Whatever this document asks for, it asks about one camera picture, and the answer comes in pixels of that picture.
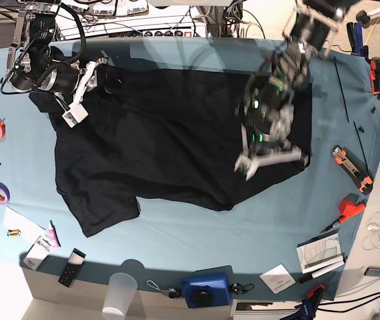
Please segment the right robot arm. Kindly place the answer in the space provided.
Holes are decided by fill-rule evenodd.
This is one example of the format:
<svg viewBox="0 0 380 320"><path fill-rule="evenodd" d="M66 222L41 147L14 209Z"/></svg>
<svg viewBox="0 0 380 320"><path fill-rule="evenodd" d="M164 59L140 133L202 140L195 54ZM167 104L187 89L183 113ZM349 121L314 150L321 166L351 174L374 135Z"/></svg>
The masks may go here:
<svg viewBox="0 0 380 320"><path fill-rule="evenodd" d="M8 49L0 92L48 95L63 108L62 118L68 126L74 127L89 115L82 105L83 97L98 85L99 69L107 64L107 59L98 58L81 66L87 40L81 20L70 6L62 1L24 1L23 4ZM60 10L72 16L79 32L80 47L72 57L58 57L50 46L57 34L56 17Z"/></svg>

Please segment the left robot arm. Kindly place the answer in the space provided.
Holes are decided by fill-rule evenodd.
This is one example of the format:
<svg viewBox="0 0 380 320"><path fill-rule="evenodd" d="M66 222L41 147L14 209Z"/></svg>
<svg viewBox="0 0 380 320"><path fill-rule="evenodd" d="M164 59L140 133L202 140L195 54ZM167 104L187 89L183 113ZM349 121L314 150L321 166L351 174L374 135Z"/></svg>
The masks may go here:
<svg viewBox="0 0 380 320"><path fill-rule="evenodd" d="M328 54L323 44L336 34L353 1L297 1L295 24L285 45L274 49L250 76L237 108L241 120L243 150L235 170L252 178L258 168L298 162L306 166L309 156L288 139L294 119L294 95L310 80L313 56Z"/></svg>

